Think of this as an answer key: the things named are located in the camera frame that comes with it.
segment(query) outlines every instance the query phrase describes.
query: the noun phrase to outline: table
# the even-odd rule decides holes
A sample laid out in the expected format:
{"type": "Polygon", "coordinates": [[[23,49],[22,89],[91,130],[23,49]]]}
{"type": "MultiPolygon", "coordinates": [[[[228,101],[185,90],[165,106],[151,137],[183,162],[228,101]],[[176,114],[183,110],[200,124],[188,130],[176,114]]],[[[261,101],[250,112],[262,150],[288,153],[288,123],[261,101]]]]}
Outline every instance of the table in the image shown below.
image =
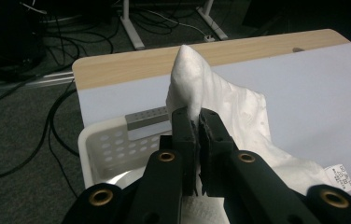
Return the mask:
{"type": "MultiPolygon", "coordinates": [[[[212,66],[292,53],[294,49],[319,49],[349,43],[330,30],[268,35],[190,45],[212,66]]],[[[179,47],[145,49],[78,59],[73,64],[77,89],[170,74],[179,47]]]]}
{"type": "MultiPolygon", "coordinates": [[[[231,83],[266,96],[279,148],[323,167],[343,164],[351,176],[350,41],[318,30],[191,46],[231,83]],[[306,52],[292,53],[300,49],[306,52]]],[[[78,60],[73,69],[86,127],[163,105],[178,49],[78,60]]]]}

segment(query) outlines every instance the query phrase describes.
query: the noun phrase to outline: silver metal bar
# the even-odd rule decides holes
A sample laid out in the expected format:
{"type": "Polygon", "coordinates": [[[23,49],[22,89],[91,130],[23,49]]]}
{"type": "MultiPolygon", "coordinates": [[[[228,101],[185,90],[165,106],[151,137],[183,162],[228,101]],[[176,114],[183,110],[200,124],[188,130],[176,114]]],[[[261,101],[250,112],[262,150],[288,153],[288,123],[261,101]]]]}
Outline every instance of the silver metal bar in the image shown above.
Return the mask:
{"type": "MultiPolygon", "coordinates": [[[[72,71],[49,74],[35,81],[27,83],[26,85],[22,86],[21,89],[32,89],[45,86],[60,85],[64,83],[69,83],[73,78],[74,74],[72,71]]],[[[8,91],[18,84],[19,83],[8,83],[5,81],[0,81],[0,92],[8,91]]]]}

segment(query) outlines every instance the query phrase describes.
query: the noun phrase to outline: dark floor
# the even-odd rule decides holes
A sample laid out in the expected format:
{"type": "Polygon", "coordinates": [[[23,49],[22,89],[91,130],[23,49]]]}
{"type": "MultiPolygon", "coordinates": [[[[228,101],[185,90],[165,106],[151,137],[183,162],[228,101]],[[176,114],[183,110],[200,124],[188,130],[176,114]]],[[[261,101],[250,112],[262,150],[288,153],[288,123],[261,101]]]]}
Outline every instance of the dark floor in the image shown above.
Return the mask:
{"type": "MultiPolygon", "coordinates": [[[[133,51],[125,31],[122,26],[119,26],[116,14],[116,9],[119,8],[113,8],[110,10],[112,14],[108,14],[108,11],[103,10],[108,7],[100,7],[102,3],[104,1],[91,1],[90,7],[87,7],[89,13],[86,12],[86,15],[90,15],[89,20],[85,20],[87,17],[83,13],[83,19],[72,21],[61,21],[61,19],[79,14],[77,9],[38,4],[36,7],[56,12],[60,21],[61,35],[66,38],[58,37],[59,29],[55,17],[47,16],[48,29],[43,38],[46,56],[37,67],[25,71],[23,77],[45,75],[56,69],[70,71],[69,67],[63,68],[63,65],[71,63],[76,56],[133,51]],[[102,35],[108,37],[113,34],[115,35],[109,39],[102,37],[102,35]]],[[[175,7],[177,8],[173,14],[175,19],[196,26],[205,34],[212,33],[210,27],[194,12],[196,4],[200,3],[187,2],[181,7],[176,7],[177,3],[177,1],[166,1],[148,5],[141,1],[136,2],[133,7],[155,9],[167,16],[173,14],[174,10],[171,8],[175,7]]],[[[243,24],[235,20],[237,14],[232,14],[238,3],[240,2],[235,0],[224,0],[217,1],[213,6],[213,18],[230,39],[330,28],[351,40],[351,3],[349,1],[298,1],[292,4],[281,1],[268,4],[263,0],[252,0],[243,24]]],[[[203,35],[196,30],[183,26],[174,27],[174,24],[161,22],[162,19],[149,13],[133,10],[135,22],[147,22],[143,16],[156,21],[155,25],[142,24],[148,31],[137,26],[137,31],[147,49],[204,42],[203,35]]],[[[0,85],[2,84],[5,85],[6,82],[0,80],[0,85]]],[[[67,88],[72,90],[75,85],[24,88],[0,100],[0,174],[21,164],[35,148],[42,145],[35,157],[20,170],[0,178],[0,223],[60,223],[63,220],[63,216],[75,201],[75,196],[68,187],[58,162],[50,152],[50,147],[58,156],[76,194],[84,190],[79,158],[65,150],[53,135],[50,136],[51,145],[48,135],[42,137],[50,108],[67,88]]],[[[54,126],[63,141],[77,151],[77,138],[83,129],[83,124],[76,93],[61,104],[54,116],[54,126]]]]}

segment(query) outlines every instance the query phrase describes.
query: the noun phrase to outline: gray carpet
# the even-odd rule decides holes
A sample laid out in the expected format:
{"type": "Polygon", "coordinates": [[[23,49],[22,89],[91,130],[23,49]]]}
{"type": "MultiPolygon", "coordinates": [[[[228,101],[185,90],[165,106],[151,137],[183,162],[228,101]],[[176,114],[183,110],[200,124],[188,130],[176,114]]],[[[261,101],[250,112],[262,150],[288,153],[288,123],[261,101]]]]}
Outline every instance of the gray carpet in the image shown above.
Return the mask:
{"type": "MultiPolygon", "coordinates": [[[[249,37],[255,31],[254,28],[260,28],[265,23],[261,23],[256,27],[242,26],[239,24],[240,22],[235,21],[234,17],[227,16],[227,14],[230,14],[231,9],[232,1],[226,2],[223,6],[213,8],[213,18],[218,21],[218,24],[220,24],[230,39],[249,37]]],[[[180,19],[180,22],[199,27],[206,34],[212,33],[210,27],[200,19],[198,14],[190,13],[191,9],[185,9],[177,11],[176,15],[189,15],[180,19]]],[[[323,25],[323,21],[314,21],[313,19],[309,23],[298,18],[297,15],[297,11],[293,10],[292,13],[281,17],[280,23],[273,25],[271,29],[263,30],[261,35],[282,34],[315,28],[332,28],[329,23],[323,25]],[[321,23],[319,26],[314,26],[315,22],[321,23]],[[300,28],[301,26],[298,26],[300,23],[303,25],[309,23],[309,26],[300,28]]],[[[308,14],[305,18],[313,18],[314,16],[314,14],[308,14]]],[[[105,36],[114,34],[117,24],[118,19],[114,15],[110,24],[101,22],[94,27],[94,32],[105,36]]],[[[88,42],[100,39],[97,35],[65,34],[65,31],[70,31],[70,29],[75,31],[83,26],[87,25],[82,24],[78,27],[62,28],[64,31],[63,36],[83,39],[88,42]]],[[[188,27],[177,26],[169,35],[154,35],[139,27],[136,28],[147,49],[204,42],[203,35],[200,32],[188,27]]],[[[156,32],[163,32],[163,29],[155,27],[152,29],[156,32]]],[[[51,31],[56,32],[56,27],[52,27],[51,31]]],[[[110,40],[113,44],[113,49],[106,41],[98,43],[76,41],[81,46],[79,56],[108,54],[111,53],[111,50],[113,50],[113,53],[133,51],[133,46],[121,26],[118,33],[110,40]]],[[[58,63],[63,62],[60,39],[45,38],[44,41],[48,46],[51,46],[54,56],[51,56],[49,51],[47,51],[47,57],[43,59],[37,68],[31,71],[33,74],[45,72],[50,68],[56,67],[57,63],[53,60],[54,58],[58,60],[58,63]]],[[[72,45],[64,47],[70,55],[75,55],[76,50],[73,49],[72,45]]],[[[65,63],[72,62],[69,56],[65,55],[64,57],[67,60],[65,63]]],[[[67,87],[68,84],[33,89],[21,88],[0,101],[0,174],[19,165],[35,150],[40,142],[45,120],[51,106],[64,93],[67,87]]],[[[55,127],[64,142],[73,150],[77,150],[77,138],[83,130],[83,124],[76,93],[66,99],[60,106],[55,116],[55,127]]],[[[81,193],[84,190],[84,184],[79,158],[60,146],[53,136],[50,138],[53,151],[63,165],[72,188],[77,194],[81,193]]],[[[50,153],[48,136],[46,136],[39,152],[30,162],[14,174],[0,178],[0,223],[60,223],[75,199],[76,197],[68,188],[59,164],[50,153]]]]}

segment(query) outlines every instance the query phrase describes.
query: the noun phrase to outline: wooden table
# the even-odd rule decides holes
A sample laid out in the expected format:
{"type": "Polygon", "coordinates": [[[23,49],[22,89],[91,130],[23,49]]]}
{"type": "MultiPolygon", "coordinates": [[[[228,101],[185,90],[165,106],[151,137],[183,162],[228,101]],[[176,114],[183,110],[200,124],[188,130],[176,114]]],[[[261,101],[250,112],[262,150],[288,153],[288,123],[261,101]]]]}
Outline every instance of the wooden table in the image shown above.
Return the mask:
{"type": "MultiPolygon", "coordinates": [[[[215,66],[288,54],[294,49],[319,49],[349,42],[337,32],[326,29],[190,46],[215,66]]],[[[170,74],[178,49],[179,46],[79,59],[73,65],[77,89],[80,91],[170,74]]]]}

